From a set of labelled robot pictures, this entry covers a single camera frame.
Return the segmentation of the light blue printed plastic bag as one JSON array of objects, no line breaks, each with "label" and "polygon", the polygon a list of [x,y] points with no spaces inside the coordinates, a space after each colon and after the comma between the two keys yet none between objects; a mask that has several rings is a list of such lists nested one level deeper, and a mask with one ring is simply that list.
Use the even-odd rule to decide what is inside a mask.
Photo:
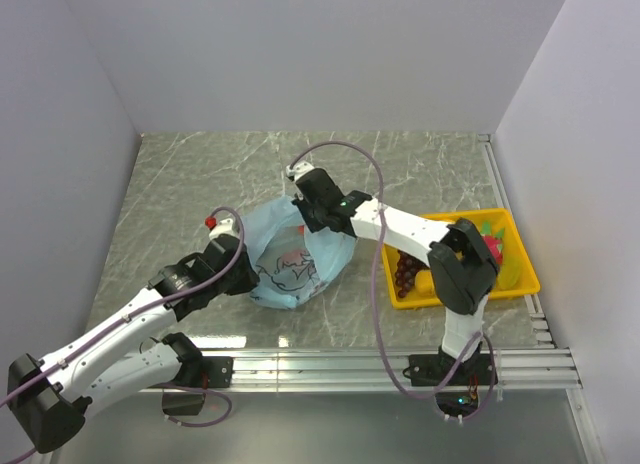
[{"label": "light blue printed plastic bag", "polygon": [[350,263],[356,246],[355,238],[329,229],[312,233],[286,195],[259,205],[242,222],[259,277],[249,298],[262,307],[292,310],[322,293]]}]

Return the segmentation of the dark red grape bunch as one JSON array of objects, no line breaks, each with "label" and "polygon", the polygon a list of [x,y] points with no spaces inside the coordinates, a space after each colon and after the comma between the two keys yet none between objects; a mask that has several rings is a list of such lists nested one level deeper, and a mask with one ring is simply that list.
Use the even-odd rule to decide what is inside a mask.
[{"label": "dark red grape bunch", "polygon": [[399,299],[405,298],[415,287],[415,279],[419,271],[423,270],[425,264],[414,256],[404,252],[398,252],[396,271],[394,273],[394,285],[396,296]]}]

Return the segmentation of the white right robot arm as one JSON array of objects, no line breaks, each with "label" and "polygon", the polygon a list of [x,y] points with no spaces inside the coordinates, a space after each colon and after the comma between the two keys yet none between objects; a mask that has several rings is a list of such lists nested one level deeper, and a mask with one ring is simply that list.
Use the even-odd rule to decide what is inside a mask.
[{"label": "white right robot arm", "polygon": [[286,175],[298,188],[294,204],[312,232],[382,239],[428,266],[436,297],[446,308],[440,370],[449,382],[466,381],[476,368],[472,355],[499,272],[475,225],[464,218],[448,223],[419,217],[361,191],[345,194],[324,169],[306,161],[287,167]]}]

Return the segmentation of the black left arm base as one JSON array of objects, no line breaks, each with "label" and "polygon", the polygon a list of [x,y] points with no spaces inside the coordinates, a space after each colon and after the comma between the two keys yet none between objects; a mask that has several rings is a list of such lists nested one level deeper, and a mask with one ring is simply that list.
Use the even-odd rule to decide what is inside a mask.
[{"label": "black left arm base", "polygon": [[[224,421],[233,409],[231,399],[221,392],[231,385],[234,360],[229,356],[205,357],[184,363],[176,377],[158,385],[162,390],[162,412],[174,424],[191,428],[212,426]],[[204,410],[208,396],[226,404],[222,414],[209,422],[182,421],[181,417],[195,417]]]}]

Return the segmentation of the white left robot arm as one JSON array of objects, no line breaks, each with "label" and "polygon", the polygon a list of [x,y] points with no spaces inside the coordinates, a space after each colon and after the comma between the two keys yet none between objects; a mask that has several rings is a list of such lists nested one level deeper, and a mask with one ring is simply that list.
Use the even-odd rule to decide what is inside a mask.
[{"label": "white left robot arm", "polygon": [[163,267],[126,305],[74,342],[39,359],[18,357],[9,367],[2,403],[35,451],[45,454],[69,442],[91,415],[141,389],[210,387],[211,367],[184,334],[168,334],[145,352],[138,347],[216,297],[247,294],[258,282],[243,241],[221,234],[204,251]]}]

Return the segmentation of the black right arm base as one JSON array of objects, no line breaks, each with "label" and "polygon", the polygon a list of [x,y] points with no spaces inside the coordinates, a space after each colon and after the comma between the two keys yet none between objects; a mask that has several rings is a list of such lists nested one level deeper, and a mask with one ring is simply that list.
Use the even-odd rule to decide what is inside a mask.
[{"label": "black right arm base", "polygon": [[[436,406],[445,418],[464,422],[482,408],[480,388],[487,387],[486,398],[495,390],[498,376],[493,355],[482,353],[481,348],[479,345],[472,356],[459,365],[444,390],[435,395]],[[438,354],[412,354],[403,376],[412,387],[436,387],[454,362],[441,349]]]}]

